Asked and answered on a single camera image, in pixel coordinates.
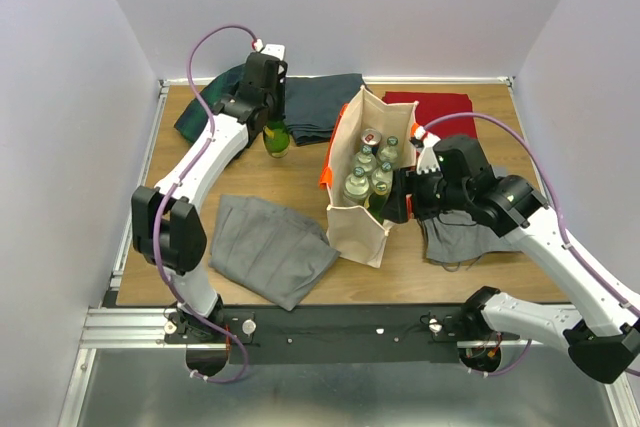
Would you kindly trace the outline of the green glass bottle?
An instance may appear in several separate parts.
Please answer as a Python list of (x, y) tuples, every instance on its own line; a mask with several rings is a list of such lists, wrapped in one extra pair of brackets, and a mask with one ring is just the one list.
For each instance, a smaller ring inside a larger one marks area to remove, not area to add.
[(290, 136), (283, 120), (269, 120), (263, 128), (263, 143), (274, 158), (284, 157), (289, 149)]
[(367, 211), (379, 224), (384, 222), (381, 211), (389, 197), (389, 190), (384, 183), (377, 184), (365, 203)]

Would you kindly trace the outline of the beige canvas bag orange handles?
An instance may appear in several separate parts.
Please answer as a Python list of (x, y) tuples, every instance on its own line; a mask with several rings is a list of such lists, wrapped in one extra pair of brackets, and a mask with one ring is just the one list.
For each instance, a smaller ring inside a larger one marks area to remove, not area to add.
[(364, 176), (369, 191), (357, 198), (347, 193), (356, 168), (356, 154), (364, 145), (363, 133), (372, 129), (381, 135), (381, 146), (388, 137), (398, 140), (399, 167), (412, 167), (416, 163), (416, 149), (410, 143), (417, 104), (387, 104), (367, 88), (362, 87), (342, 108), (324, 161), (319, 185), (328, 194), (327, 236), (330, 246), (341, 257), (353, 262), (378, 268), (382, 264), (391, 221), (383, 221), (379, 210), (370, 206), (375, 183)]

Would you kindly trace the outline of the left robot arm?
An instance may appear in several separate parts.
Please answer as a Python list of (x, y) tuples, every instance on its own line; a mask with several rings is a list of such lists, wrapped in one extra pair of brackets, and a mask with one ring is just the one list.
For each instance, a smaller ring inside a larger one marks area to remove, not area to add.
[(222, 327), (221, 297), (204, 262), (202, 205), (225, 167), (268, 121), (283, 117), (286, 72), (284, 46), (268, 44), (250, 53), (241, 80), (213, 107), (213, 119), (185, 156), (154, 187), (140, 186), (131, 197), (133, 248), (156, 266), (189, 313), (188, 331), (201, 342), (214, 340)]

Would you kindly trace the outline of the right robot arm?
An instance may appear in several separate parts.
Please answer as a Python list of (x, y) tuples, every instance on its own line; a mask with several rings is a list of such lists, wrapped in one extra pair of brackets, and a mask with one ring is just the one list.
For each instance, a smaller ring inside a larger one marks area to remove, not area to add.
[(399, 224), (465, 212), (532, 259), (572, 304), (553, 308), (482, 287), (433, 324), (456, 341), (492, 333), (536, 341), (566, 353), (591, 379), (614, 383), (639, 355), (638, 295), (560, 226), (559, 214), (527, 180), (496, 175), (476, 139), (456, 135), (423, 152), (434, 167), (395, 170), (383, 218)]

